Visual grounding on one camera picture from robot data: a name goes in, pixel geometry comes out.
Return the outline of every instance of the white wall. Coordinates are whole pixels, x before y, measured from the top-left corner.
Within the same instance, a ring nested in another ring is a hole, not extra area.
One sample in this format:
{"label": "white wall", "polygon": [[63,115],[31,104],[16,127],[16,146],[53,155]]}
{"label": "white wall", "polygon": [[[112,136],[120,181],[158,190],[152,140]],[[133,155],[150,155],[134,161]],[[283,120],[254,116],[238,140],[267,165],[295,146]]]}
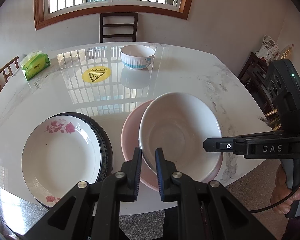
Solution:
{"label": "white wall", "polygon": [[289,2],[284,24],[278,38],[279,49],[293,43],[291,62],[300,76],[300,13],[292,2]]}
{"label": "white wall", "polygon": [[[288,0],[193,0],[188,20],[142,13],[137,41],[166,43],[215,54],[238,75],[264,34],[277,39]],[[36,31],[33,0],[6,0],[0,8],[0,67],[37,49],[97,43],[98,15]]]}

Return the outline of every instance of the white marble table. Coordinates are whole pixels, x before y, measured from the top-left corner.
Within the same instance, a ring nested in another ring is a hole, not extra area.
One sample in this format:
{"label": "white marble table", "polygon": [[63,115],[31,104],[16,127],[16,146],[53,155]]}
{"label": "white marble table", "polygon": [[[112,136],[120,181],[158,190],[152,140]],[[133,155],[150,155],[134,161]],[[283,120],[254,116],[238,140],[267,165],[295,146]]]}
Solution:
{"label": "white marble table", "polygon": [[[17,71],[0,93],[0,187],[19,198],[39,204],[29,192],[21,169],[23,147],[30,133],[45,119],[62,112],[93,117],[108,134],[114,153],[113,172],[124,158],[120,135],[129,113],[142,102],[164,93],[193,94],[213,111],[223,136],[265,132],[264,115],[234,74],[214,55],[176,46],[149,44],[156,50],[145,76],[121,80],[120,47],[130,43],[102,43],[48,53],[51,66],[29,82]],[[82,80],[92,66],[107,66],[112,74],[95,84]],[[262,160],[224,154],[216,179],[228,185],[257,167]],[[121,215],[157,211],[163,203],[158,192],[140,183],[138,200],[122,203]]]}

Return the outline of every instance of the wooden window frame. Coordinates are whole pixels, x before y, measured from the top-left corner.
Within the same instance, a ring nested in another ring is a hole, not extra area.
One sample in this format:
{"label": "wooden window frame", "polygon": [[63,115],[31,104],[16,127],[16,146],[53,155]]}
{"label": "wooden window frame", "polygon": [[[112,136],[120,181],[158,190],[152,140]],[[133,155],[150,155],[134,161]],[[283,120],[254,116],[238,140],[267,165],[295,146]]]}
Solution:
{"label": "wooden window frame", "polygon": [[44,0],[34,0],[34,24],[35,29],[39,30],[43,27],[71,18],[106,12],[145,12],[167,15],[187,20],[190,12],[191,3],[192,0],[181,0],[180,8],[178,11],[141,5],[107,5],[84,8],[76,11],[67,12],[65,14],[61,14],[49,19],[44,19]]}

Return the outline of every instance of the metal screw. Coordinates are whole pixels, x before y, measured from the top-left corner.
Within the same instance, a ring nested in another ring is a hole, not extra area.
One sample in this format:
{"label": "metal screw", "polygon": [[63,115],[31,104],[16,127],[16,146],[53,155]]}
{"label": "metal screw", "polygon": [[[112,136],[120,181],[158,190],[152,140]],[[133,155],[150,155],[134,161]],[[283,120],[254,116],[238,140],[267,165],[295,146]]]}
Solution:
{"label": "metal screw", "polygon": [[174,173],[172,173],[172,177],[178,179],[178,178],[181,178],[182,176],[182,173],[180,171],[176,171]]}
{"label": "metal screw", "polygon": [[216,180],[212,180],[212,181],[210,181],[210,186],[211,187],[219,187],[220,183]]}
{"label": "metal screw", "polygon": [[78,188],[85,188],[87,187],[88,183],[86,181],[80,181],[78,183]]}
{"label": "metal screw", "polygon": [[125,176],[124,172],[118,171],[115,173],[116,178],[123,178]]}

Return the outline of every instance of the yellow sticker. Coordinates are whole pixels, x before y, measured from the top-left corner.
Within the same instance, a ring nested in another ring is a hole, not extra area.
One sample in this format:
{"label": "yellow sticker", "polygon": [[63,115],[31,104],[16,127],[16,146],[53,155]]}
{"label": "yellow sticker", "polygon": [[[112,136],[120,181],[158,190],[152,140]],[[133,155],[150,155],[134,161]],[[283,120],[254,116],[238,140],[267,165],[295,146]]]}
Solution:
{"label": "yellow sticker", "polygon": [[110,68],[107,67],[93,67],[89,68],[82,74],[82,79],[85,82],[89,83],[97,83],[100,81],[103,81],[110,77],[111,75],[111,70]]}

